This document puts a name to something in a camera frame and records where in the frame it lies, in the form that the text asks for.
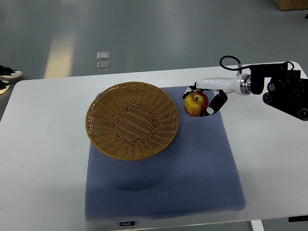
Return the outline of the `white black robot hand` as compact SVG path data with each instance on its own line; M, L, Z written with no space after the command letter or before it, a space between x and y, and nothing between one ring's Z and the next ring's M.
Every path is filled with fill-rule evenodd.
M201 79L193 86L189 86L183 99L193 93L202 92L209 99L209 106L205 112L201 113L200 117L210 116L217 113L228 99L227 94L235 92L239 95L249 95L250 90L250 75L238 74L237 77L229 78L207 78Z

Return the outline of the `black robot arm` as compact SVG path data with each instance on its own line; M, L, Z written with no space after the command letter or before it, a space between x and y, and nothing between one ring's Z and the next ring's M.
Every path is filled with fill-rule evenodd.
M241 94L262 94L265 79L269 78L263 102L300 120L308 120L308 80L301 78L301 71L295 70L292 62L242 66L238 58L226 55L221 57L219 65L237 71L238 75L243 69L250 70L249 75L243 75L235 84Z

